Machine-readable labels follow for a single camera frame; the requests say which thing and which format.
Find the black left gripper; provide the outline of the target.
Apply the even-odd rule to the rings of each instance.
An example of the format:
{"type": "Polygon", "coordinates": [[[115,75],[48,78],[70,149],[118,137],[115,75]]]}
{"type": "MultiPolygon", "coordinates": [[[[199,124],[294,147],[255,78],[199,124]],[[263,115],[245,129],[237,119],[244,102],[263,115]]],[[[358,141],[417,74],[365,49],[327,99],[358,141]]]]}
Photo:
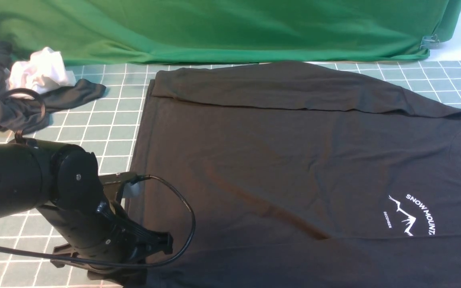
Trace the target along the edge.
{"type": "Polygon", "coordinates": [[[117,208],[117,219],[123,225],[108,220],[99,213],[83,215],[78,211],[64,211],[50,205],[38,211],[64,237],[66,244],[57,246],[53,254],[117,264],[145,264],[146,257],[164,252],[172,254],[170,233],[149,231],[136,224],[117,208]]]}

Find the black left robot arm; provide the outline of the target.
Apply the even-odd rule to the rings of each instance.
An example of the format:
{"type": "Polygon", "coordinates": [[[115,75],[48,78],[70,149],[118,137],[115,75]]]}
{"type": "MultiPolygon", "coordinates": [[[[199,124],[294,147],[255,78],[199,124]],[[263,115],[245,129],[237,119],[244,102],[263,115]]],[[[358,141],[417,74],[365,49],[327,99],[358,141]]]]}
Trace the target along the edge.
{"type": "Polygon", "coordinates": [[[134,172],[99,175],[95,155],[74,144],[0,144],[0,218],[36,208],[66,240],[53,251],[62,259],[52,263],[87,270],[92,280],[123,282],[139,269],[115,264],[173,252],[170,233],[140,226],[120,204],[139,182],[134,172]]]}

